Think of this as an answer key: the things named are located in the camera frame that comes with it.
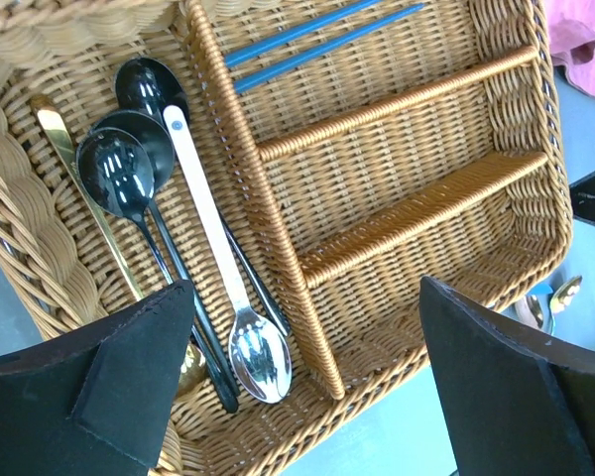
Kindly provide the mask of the black round spoon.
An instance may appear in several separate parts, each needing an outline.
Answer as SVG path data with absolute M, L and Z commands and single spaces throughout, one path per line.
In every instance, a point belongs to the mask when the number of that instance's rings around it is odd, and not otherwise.
M 145 220 L 146 209 L 153 202 L 155 180 L 141 143 L 119 128 L 103 127 L 81 142 L 76 163 L 89 196 L 105 211 L 137 226 L 167 283 L 172 284 L 174 278 Z

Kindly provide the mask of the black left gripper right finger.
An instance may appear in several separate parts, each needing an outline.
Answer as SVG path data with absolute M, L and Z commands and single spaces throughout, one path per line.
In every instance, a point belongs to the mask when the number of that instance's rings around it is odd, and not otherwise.
M 595 351 L 425 276 L 419 316 L 460 475 L 595 475 Z

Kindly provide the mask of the black oval spoon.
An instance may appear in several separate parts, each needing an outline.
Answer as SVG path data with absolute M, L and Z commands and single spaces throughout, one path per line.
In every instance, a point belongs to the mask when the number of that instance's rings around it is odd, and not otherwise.
M 140 110 L 158 120 L 164 128 L 168 128 L 164 119 L 165 108 L 170 105 L 178 107 L 183 116 L 183 128 L 186 132 L 189 131 L 187 96 L 175 74 L 162 62 L 148 57 L 127 60 L 115 75 L 114 88 L 122 108 Z M 284 336 L 288 336 L 291 332 L 289 320 L 252 266 L 222 213 L 217 213 L 229 245 L 249 278 L 267 316 Z

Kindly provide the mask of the pink handled spoon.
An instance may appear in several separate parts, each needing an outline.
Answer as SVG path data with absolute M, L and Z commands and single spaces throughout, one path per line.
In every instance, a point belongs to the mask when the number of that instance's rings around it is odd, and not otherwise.
M 252 396 L 275 404 L 292 382 L 288 319 L 217 210 L 182 110 L 168 105 L 163 118 L 235 312 L 228 341 L 233 371 Z

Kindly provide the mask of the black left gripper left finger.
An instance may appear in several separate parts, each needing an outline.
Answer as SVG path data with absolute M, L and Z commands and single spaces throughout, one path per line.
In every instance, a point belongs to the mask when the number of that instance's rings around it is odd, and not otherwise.
M 0 356 L 0 475 L 145 475 L 157 466 L 194 318 L 178 281 Z

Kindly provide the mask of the blue chopstick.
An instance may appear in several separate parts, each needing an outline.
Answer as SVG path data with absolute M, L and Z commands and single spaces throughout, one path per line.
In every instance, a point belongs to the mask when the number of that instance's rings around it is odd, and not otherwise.
M 265 82 L 269 82 L 279 75 L 295 70 L 299 66 L 306 64 L 309 61 L 323 57 L 326 54 L 331 53 L 347 44 L 350 44 L 396 21 L 412 15 L 422 10 L 425 5 L 425 2 L 418 2 L 407 6 L 372 23 L 363 25 L 355 30 L 335 37 L 332 40 L 318 44 L 317 46 L 307 49 L 301 53 L 297 53 L 286 59 L 282 59 L 269 66 L 266 66 L 256 72 L 243 76 L 234 82 L 235 92 L 237 94 L 245 93 L 254 87 L 257 87 Z
M 232 51 L 226 55 L 225 63 L 228 67 L 239 65 L 247 60 L 251 60 L 263 53 L 266 53 L 276 47 L 287 44 L 293 40 L 296 40 L 299 37 L 312 33 L 315 30 L 321 29 L 326 25 L 334 23 L 360 10 L 375 5 L 378 2 L 379 0 L 362 0 L 338 8 L 334 11 L 311 19 L 305 23 L 291 27 L 288 30 L 281 31 L 271 37 L 256 42 L 250 46 Z

